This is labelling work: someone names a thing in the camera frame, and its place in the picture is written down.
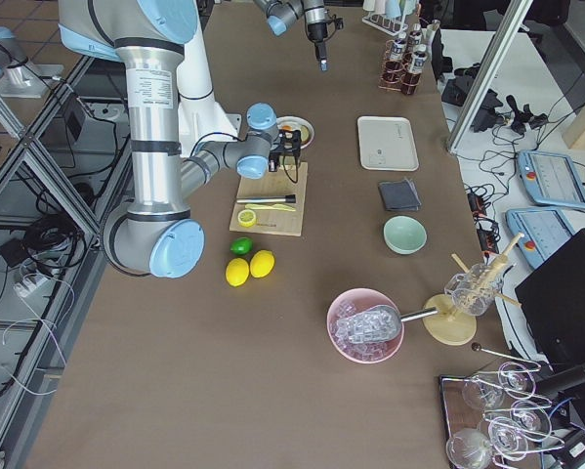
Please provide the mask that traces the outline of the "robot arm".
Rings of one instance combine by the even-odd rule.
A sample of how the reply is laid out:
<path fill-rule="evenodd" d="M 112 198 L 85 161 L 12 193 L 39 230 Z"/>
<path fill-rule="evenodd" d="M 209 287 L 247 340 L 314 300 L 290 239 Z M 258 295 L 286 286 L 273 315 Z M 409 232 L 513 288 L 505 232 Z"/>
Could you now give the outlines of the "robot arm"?
<path fill-rule="evenodd" d="M 235 137 L 212 95 L 193 1 L 62 1 L 59 18 L 65 47 L 125 66 L 135 199 L 104 223 L 104 251 L 123 269 L 182 277 L 205 241 L 188 196 L 223 168 L 262 178 L 280 142 L 276 115 L 252 105 Z"/>
<path fill-rule="evenodd" d="M 254 4 L 265 14 L 267 24 L 275 36 L 287 32 L 297 21 L 305 21 L 306 36 L 313 43 L 315 57 L 321 71 L 328 68 L 326 42 L 328 16 L 323 1 L 314 0 L 256 0 Z"/>

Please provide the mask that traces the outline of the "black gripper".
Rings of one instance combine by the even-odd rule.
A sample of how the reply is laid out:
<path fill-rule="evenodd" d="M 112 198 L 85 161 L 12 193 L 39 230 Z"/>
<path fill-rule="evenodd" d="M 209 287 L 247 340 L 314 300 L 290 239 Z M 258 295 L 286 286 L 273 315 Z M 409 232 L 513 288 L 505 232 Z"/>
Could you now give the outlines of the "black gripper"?
<path fill-rule="evenodd" d="M 276 172 L 280 166 L 281 153 L 279 151 L 272 151 L 269 155 L 269 171 Z"/>
<path fill-rule="evenodd" d="M 308 39 L 313 43 L 315 58 L 322 72 L 328 69 L 327 49 L 324 41 L 328 38 L 328 26 L 326 21 L 306 23 Z"/>

